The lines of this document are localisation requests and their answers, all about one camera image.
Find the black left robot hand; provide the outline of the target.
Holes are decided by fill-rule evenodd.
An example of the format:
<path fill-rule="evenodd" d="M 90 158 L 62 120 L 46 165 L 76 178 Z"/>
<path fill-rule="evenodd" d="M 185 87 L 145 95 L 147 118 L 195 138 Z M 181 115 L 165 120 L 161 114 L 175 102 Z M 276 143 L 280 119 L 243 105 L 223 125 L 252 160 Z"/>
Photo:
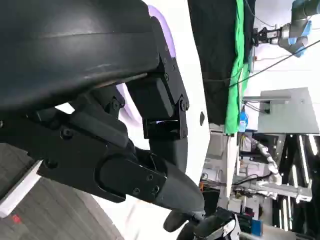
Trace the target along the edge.
<path fill-rule="evenodd" d="M 160 21 L 141 0 L 3 0 L 0 140 L 38 174 L 115 203 L 182 213 L 189 99 Z"/>

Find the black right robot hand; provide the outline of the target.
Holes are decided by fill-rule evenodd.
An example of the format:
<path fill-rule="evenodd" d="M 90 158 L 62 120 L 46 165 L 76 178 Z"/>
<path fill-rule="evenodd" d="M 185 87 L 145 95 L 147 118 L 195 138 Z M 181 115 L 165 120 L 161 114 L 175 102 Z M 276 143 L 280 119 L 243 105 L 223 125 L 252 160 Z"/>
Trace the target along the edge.
<path fill-rule="evenodd" d="M 172 210 L 163 228 L 169 233 L 182 228 L 178 240 L 239 240 L 241 232 L 237 215 L 221 207 L 210 216 L 205 216 L 204 211 Z"/>

